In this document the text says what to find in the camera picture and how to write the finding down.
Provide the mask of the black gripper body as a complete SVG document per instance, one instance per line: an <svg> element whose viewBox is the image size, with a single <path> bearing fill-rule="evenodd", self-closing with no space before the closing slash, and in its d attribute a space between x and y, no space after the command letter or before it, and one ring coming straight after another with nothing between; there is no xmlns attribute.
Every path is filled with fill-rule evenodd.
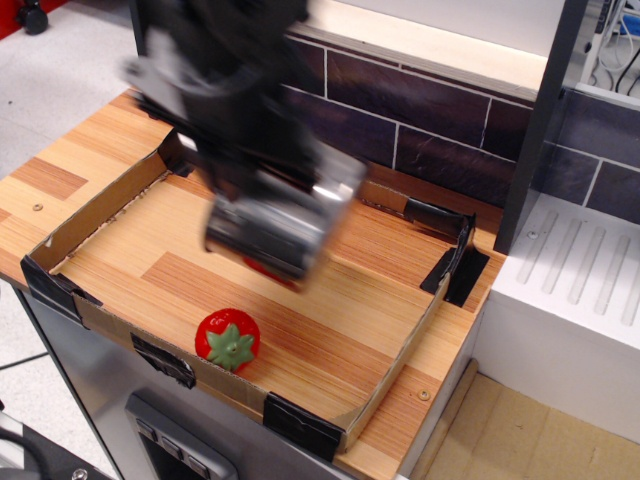
<svg viewBox="0 0 640 480"><path fill-rule="evenodd" d="M237 200L267 171L308 193L319 179L309 130L280 84L248 88L179 88L187 129L205 142L205 172L214 191Z"/></svg>

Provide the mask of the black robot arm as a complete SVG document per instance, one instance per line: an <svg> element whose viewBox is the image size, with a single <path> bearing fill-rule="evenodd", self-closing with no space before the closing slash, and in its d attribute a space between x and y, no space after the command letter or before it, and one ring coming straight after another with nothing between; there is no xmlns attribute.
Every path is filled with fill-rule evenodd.
<svg viewBox="0 0 640 480"><path fill-rule="evenodd" d="M139 105L195 143L187 162L230 199L259 172L309 192L319 178L310 131L284 83L312 81L288 39L305 1L139 1L145 50L127 64Z"/></svg>

